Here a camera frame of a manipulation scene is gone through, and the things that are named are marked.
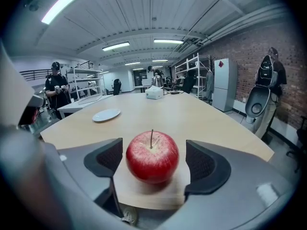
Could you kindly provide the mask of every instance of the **wooden table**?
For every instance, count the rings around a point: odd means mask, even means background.
[[[120,109],[120,115],[105,123],[92,121],[94,114],[109,108]],[[162,186],[147,185],[135,179],[125,160],[130,141],[151,129],[170,135],[180,153],[179,166],[171,182]],[[123,138],[123,159],[114,175],[118,200],[150,209],[172,209],[184,203],[184,188],[190,183],[185,162],[187,139],[252,153],[265,161],[273,155],[273,151],[245,127],[186,93],[168,94],[159,100],[146,99],[144,93],[112,96],[60,120],[41,135],[57,149]]]
[[[65,118],[65,115],[64,113],[75,113],[75,112],[78,112],[80,110],[82,110],[83,108],[85,108],[86,106],[89,106],[89,105],[92,105],[94,104],[95,102],[99,102],[99,101],[102,101],[106,98],[109,98],[111,97],[112,95],[103,95],[101,96],[101,98],[97,101],[94,101],[94,102],[88,102],[88,103],[84,103],[84,104],[81,104],[79,105],[79,102],[82,101],[83,99],[80,99],[78,101],[75,101],[73,103],[70,103],[70,104],[67,104],[65,106],[62,106],[60,108],[58,108],[58,111],[61,115],[61,117],[64,119]]]

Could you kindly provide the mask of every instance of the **white refrigerator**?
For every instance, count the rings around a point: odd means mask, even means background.
[[[214,92],[212,106],[227,112],[232,110],[236,97],[237,64],[230,59],[214,61]]]

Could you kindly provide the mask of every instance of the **apple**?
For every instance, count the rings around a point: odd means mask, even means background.
[[[157,184],[172,177],[178,166],[179,151],[174,140],[167,134],[146,131],[130,142],[126,161],[130,172],[137,179]]]

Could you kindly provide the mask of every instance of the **white box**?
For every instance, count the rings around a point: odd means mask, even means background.
[[[151,79],[142,79],[142,85],[143,86],[148,86],[152,84],[152,80]]]
[[[146,98],[148,99],[160,99],[163,97],[163,89],[152,86],[149,89],[145,90]]]

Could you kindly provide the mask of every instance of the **red brick wall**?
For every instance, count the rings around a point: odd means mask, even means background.
[[[237,62],[236,100],[242,102],[243,97],[248,98],[254,86],[255,73],[271,46],[277,49],[287,75],[277,117],[298,129],[301,126],[300,116],[307,116],[307,54],[300,33],[293,24],[281,21],[259,24],[215,41],[199,53]]]

